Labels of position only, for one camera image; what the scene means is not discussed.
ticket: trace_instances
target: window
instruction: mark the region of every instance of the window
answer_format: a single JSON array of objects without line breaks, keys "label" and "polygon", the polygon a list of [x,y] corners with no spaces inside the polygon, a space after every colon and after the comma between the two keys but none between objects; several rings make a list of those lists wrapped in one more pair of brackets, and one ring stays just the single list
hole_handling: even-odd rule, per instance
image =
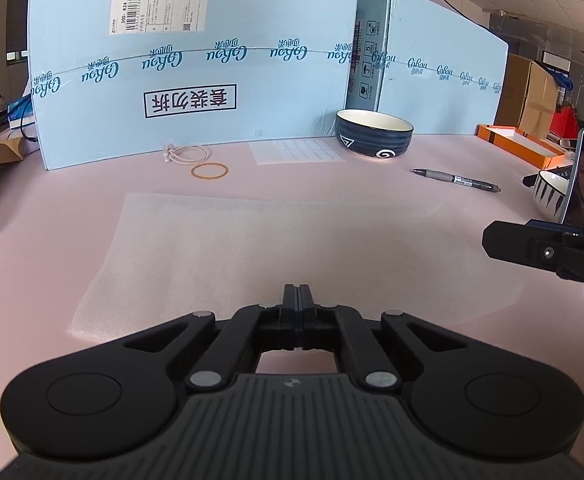
[{"label": "window", "polygon": [[[8,0],[5,40],[10,62],[21,61],[21,53],[27,48],[27,3],[28,0]],[[16,59],[9,59],[10,54],[16,54]]]},{"label": "window", "polygon": [[27,50],[8,52],[8,65],[20,63],[21,61],[27,61]]}]

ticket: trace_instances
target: dark blue bowl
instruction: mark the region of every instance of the dark blue bowl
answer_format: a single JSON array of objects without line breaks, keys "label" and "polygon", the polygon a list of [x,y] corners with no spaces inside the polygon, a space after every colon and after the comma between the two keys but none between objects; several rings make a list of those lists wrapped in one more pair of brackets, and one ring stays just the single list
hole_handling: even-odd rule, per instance
[{"label": "dark blue bowl", "polygon": [[336,113],[336,136],[347,149],[376,158],[403,155],[414,126],[403,119],[371,110]]}]

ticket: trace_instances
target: white paper sheet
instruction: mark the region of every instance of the white paper sheet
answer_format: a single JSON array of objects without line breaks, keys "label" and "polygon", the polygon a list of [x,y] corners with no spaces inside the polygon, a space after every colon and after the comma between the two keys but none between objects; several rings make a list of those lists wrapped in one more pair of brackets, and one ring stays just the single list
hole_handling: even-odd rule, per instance
[{"label": "white paper sheet", "polygon": [[259,140],[249,147],[257,164],[344,160],[324,139]]},{"label": "white paper sheet", "polygon": [[394,308],[447,326],[517,301],[523,270],[448,224],[439,206],[128,194],[69,332],[101,342],[195,310],[226,319],[280,303],[286,283],[371,319]]}]

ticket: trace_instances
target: white box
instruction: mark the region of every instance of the white box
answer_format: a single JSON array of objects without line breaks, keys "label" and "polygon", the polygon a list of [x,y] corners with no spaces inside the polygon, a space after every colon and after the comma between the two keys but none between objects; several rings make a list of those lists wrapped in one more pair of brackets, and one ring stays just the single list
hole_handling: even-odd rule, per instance
[{"label": "white box", "polygon": [[492,124],[507,43],[429,0],[358,0],[347,108],[409,121],[416,134]]},{"label": "white box", "polygon": [[345,103],[356,5],[29,0],[29,69],[46,167],[170,142],[330,135]]}]

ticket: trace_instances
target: striped bowl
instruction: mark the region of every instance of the striped bowl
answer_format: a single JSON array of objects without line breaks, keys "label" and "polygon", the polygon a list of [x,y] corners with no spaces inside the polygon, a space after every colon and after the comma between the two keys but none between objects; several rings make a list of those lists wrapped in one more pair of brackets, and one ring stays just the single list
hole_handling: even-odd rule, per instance
[{"label": "striped bowl", "polygon": [[554,223],[561,219],[568,183],[567,179],[549,171],[539,171],[536,175],[534,202],[539,211]]},{"label": "striped bowl", "polygon": [[336,113],[336,136],[347,149],[376,158],[403,155],[414,127],[403,119],[370,110]]}]

